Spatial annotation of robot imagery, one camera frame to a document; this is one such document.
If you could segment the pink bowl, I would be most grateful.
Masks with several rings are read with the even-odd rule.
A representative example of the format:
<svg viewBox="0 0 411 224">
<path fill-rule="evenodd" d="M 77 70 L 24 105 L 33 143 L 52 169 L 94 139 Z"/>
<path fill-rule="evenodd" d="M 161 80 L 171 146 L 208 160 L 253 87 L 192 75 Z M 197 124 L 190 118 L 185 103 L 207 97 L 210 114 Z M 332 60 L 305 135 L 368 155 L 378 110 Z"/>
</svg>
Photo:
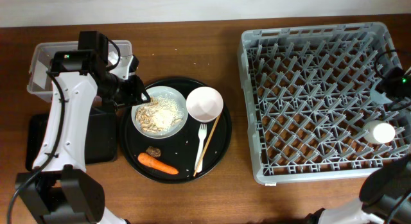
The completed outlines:
<svg viewBox="0 0 411 224">
<path fill-rule="evenodd" d="M 216 119 L 221 114 L 223 106 L 221 94 L 212 87 L 198 87 L 191 91 L 186 99 L 189 115 L 201 123 Z"/>
</svg>

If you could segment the blue cup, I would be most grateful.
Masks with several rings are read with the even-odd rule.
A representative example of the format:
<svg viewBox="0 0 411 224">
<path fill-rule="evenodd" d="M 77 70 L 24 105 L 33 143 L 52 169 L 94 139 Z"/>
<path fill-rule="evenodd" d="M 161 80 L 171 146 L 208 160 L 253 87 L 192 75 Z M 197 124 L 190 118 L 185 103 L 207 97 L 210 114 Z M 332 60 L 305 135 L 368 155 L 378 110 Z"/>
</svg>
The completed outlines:
<svg viewBox="0 0 411 224">
<path fill-rule="evenodd" d="M 373 102 L 379 105 L 385 105 L 393 102 L 391 99 L 387 97 L 385 92 L 377 91 L 377 83 L 375 83 L 371 88 L 370 98 Z"/>
</svg>

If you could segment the cream cup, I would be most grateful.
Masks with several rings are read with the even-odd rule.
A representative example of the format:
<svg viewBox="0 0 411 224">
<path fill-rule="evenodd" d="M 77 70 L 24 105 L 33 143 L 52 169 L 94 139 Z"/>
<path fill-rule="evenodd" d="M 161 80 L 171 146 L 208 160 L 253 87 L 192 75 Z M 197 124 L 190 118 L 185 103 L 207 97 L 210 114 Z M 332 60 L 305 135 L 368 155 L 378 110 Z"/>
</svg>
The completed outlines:
<svg viewBox="0 0 411 224">
<path fill-rule="evenodd" d="M 388 143 L 394 139 L 396 134 L 391 124 L 380 120 L 369 121 L 363 129 L 367 131 L 364 139 L 371 144 Z"/>
</svg>

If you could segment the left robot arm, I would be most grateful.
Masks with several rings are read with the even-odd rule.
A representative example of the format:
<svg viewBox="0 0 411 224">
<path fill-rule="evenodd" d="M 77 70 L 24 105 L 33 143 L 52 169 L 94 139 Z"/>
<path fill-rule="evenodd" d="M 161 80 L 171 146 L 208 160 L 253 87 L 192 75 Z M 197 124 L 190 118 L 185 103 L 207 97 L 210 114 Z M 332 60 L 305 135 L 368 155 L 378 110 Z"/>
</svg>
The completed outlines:
<svg viewBox="0 0 411 224">
<path fill-rule="evenodd" d="M 19 173 L 12 207 L 20 198 L 37 223 L 127 223 L 105 206 L 103 187 L 86 173 L 85 140 L 96 96 L 117 110 L 151 101 L 134 74 L 134 55 L 109 64 L 113 41 L 98 31 L 82 31 L 74 51 L 58 51 L 46 72 L 53 96 L 43 143 L 32 171 Z"/>
</svg>

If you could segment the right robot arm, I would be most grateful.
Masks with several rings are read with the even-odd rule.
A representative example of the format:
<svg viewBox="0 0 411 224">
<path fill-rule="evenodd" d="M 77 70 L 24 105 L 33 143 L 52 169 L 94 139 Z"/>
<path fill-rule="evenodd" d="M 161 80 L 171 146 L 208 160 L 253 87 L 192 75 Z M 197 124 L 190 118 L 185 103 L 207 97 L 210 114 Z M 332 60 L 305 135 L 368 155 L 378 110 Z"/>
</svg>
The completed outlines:
<svg viewBox="0 0 411 224">
<path fill-rule="evenodd" d="M 387 97 L 387 109 L 397 112 L 410 109 L 410 71 L 396 66 L 387 75 L 378 70 L 379 59 L 387 54 L 409 51 L 390 49 L 376 57 L 374 71 L 381 79 L 377 95 Z M 335 208 L 319 209 L 302 221 L 311 224 L 410 223 L 410 154 L 373 172 L 360 190 L 359 197 Z"/>
</svg>

